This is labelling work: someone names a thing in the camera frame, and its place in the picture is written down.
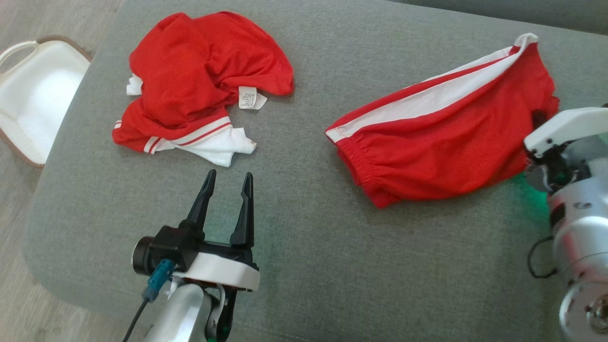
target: blue connector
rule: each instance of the blue connector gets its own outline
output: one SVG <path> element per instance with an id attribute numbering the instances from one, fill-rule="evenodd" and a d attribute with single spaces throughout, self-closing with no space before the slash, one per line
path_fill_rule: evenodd
<path id="1" fill-rule="evenodd" d="M 142 297 L 152 303 L 161 292 L 162 286 L 171 279 L 171 275 L 175 270 L 175 263 L 169 259 L 162 259 L 158 264 L 150 278 L 148 279 L 148 287 L 142 293 Z"/>

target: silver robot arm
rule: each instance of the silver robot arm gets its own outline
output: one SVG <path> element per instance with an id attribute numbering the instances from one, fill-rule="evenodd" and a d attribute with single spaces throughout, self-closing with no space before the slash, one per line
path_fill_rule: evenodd
<path id="1" fill-rule="evenodd" d="M 241 192 L 243 205 L 229 244 L 206 241 L 203 232 L 215 177 L 215 170 L 211 170 L 188 217 L 177 228 L 162 227 L 155 237 L 143 237 L 133 251 L 135 272 L 151 276 L 148 288 L 153 285 L 155 295 L 150 302 L 171 277 L 167 306 L 148 332 L 146 342 L 224 342 L 232 329 L 237 293 L 258 289 L 260 272 L 251 250 L 254 246 L 253 176 L 248 173 L 245 177 Z M 171 268 L 165 272 L 167 265 Z M 214 289 L 219 291 L 219 298 L 210 294 Z M 147 298 L 148 289 L 134 322 Z"/>
<path id="2" fill-rule="evenodd" d="M 559 311 L 572 342 L 608 340 L 608 108 L 563 111 L 525 138 L 527 181 L 548 193 Z"/>

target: gray fabric cushion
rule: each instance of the gray fabric cushion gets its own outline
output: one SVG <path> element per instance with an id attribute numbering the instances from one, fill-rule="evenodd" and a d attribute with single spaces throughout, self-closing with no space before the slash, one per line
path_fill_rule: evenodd
<path id="1" fill-rule="evenodd" d="M 606 0 L 393 0 L 608 35 Z"/>
<path id="2" fill-rule="evenodd" d="M 323 132 L 526 32 L 540 36 L 562 107 L 599 105 L 608 37 L 391 2 L 127 1 L 40 179 L 25 245 L 38 281 L 61 299 L 131 319 L 146 283 L 131 268 L 134 244 L 177 225 L 214 166 L 183 151 L 151 156 L 114 145 L 111 129 L 131 100 L 127 58 L 163 17 L 220 10 L 264 28 L 295 70 L 293 96 L 271 96 L 259 112 L 230 111 L 258 149 L 217 167 L 206 233 L 227 241 L 252 172 L 262 278 L 258 292 L 239 295 L 232 341 L 558 338 L 565 282 L 535 281 L 525 267 L 531 244 L 548 234 L 542 195 L 517 177 L 453 200 L 378 210 Z M 548 248 L 538 259 L 551 267 Z M 162 305 L 150 305 L 141 323 Z"/>

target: white stripe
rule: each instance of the white stripe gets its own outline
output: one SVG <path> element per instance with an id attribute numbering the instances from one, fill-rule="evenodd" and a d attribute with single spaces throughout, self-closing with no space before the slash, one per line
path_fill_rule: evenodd
<path id="1" fill-rule="evenodd" d="M 516 44 L 518 41 L 521 41 L 522 44 L 522 48 L 516 54 L 506 57 L 486 68 L 440 83 L 416 94 L 412 94 L 411 96 L 371 110 L 342 126 L 326 131 L 325 135 L 332 141 L 337 142 L 352 136 L 361 128 L 369 125 L 412 119 L 449 107 L 503 74 L 522 55 L 529 44 L 537 41 L 536 38 L 537 37 L 531 33 L 522 35 L 516 41 Z M 489 56 L 498 56 L 503 50 L 497 51 Z"/>
<path id="2" fill-rule="evenodd" d="M 221 119 L 217 119 L 216 121 L 213 121 L 210 124 L 204 125 L 203 127 L 197 129 L 196 131 L 194 131 L 188 135 L 185 135 L 179 139 L 171 140 L 171 142 L 174 144 L 177 144 L 177 145 L 185 144 L 188 141 L 192 141 L 192 140 L 204 135 L 205 133 L 209 133 L 210 131 L 212 131 L 220 126 L 229 124 L 229 123 L 230 123 L 230 118 L 227 116 L 224 116 Z"/>
<path id="3" fill-rule="evenodd" d="M 154 143 L 155 143 L 155 142 L 156 142 L 158 139 L 159 139 L 159 138 L 158 138 L 157 136 L 151 136 L 151 137 L 148 139 L 148 142 L 146 142 L 146 145 L 143 147 L 143 151 L 144 151 L 144 152 L 151 153 L 151 152 L 150 152 L 150 147 L 152 147 L 152 145 L 154 145 Z"/>
<path id="4" fill-rule="evenodd" d="M 169 140 L 166 140 L 165 138 L 160 138 L 158 144 L 154 145 L 152 151 L 150 151 L 150 154 L 153 155 L 157 151 L 171 150 L 173 148 L 175 148 L 175 146 L 171 144 Z"/>
<path id="5" fill-rule="evenodd" d="M 526 46 L 528 44 L 531 43 L 536 43 L 538 41 L 538 37 L 533 34 L 533 33 L 526 33 L 525 35 L 521 35 L 519 37 L 517 37 L 517 39 L 515 40 L 515 43 L 513 44 L 513 46 L 522 46 L 523 44 L 526 44 Z M 429 79 L 426 79 L 424 81 L 428 81 L 428 80 L 432 80 L 432 79 L 438 79 L 439 77 L 443 77 L 445 75 L 449 75 L 449 74 L 453 74 L 455 72 L 458 71 L 462 71 L 462 70 L 467 70 L 467 69 L 471 69 L 474 68 L 476 66 L 480 66 L 483 65 L 485 63 L 489 63 L 491 61 L 495 61 L 495 60 L 499 60 L 501 58 L 507 57 L 509 56 L 509 51 L 511 51 L 511 49 L 513 48 L 513 46 L 507 46 L 504 49 L 498 50 L 496 52 L 493 52 L 487 56 L 483 56 L 482 58 L 479 58 L 478 60 L 474 60 L 470 63 L 466 63 L 465 65 L 459 66 L 454 70 L 450 70 L 448 72 L 445 72 L 444 74 L 441 75 L 437 75 L 437 76 L 433 76 Z"/>

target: white fabric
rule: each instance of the white fabric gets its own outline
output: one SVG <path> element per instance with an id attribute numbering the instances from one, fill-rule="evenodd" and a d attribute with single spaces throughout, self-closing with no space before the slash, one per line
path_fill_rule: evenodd
<path id="1" fill-rule="evenodd" d="M 133 74 L 129 78 L 129 84 L 126 86 L 126 94 L 130 96 L 141 95 L 142 85 L 142 79 Z M 265 96 L 257 94 L 255 105 L 250 109 L 260 109 L 267 99 Z M 114 128 L 120 127 L 121 124 L 122 121 L 118 120 Z M 204 139 L 197 140 L 201 136 L 204 136 Z M 144 152 L 154 154 L 158 151 L 178 148 L 203 157 L 216 165 L 230 167 L 232 156 L 235 153 L 250 155 L 255 150 L 255 147 L 256 143 L 245 135 L 245 129 L 234 128 L 230 124 L 230 118 L 224 117 L 173 141 L 155 136 L 150 137 L 144 147 Z"/>
<path id="2" fill-rule="evenodd" d="M 460 66 L 459 68 L 446 72 L 445 74 L 432 77 L 428 80 L 453 74 L 457 71 L 470 69 L 474 66 L 480 66 L 485 63 L 503 58 L 502 60 L 477 71 L 451 80 L 446 80 L 443 83 L 423 91 L 388 103 L 384 106 L 380 106 L 379 108 L 373 109 L 347 122 L 346 124 L 326 131 L 325 134 L 332 141 L 337 142 L 341 139 L 352 136 L 361 128 L 369 125 L 411 119 L 447 108 L 468 94 L 478 90 L 482 86 L 502 75 L 522 55 L 526 47 L 532 43 L 536 43 L 537 41 L 538 37 L 532 33 L 521 35 L 517 38 L 514 44 L 515 46 L 521 47 L 516 54 L 509 56 L 508 53 L 511 50 L 511 47 L 506 47 L 464 66 Z"/>
<path id="3" fill-rule="evenodd" d="M 129 78 L 129 84 L 126 85 L 126 94 L 131 96 L 141 95 L 142 85 L 142 79 L 133 74 L 133 77 Z"/>

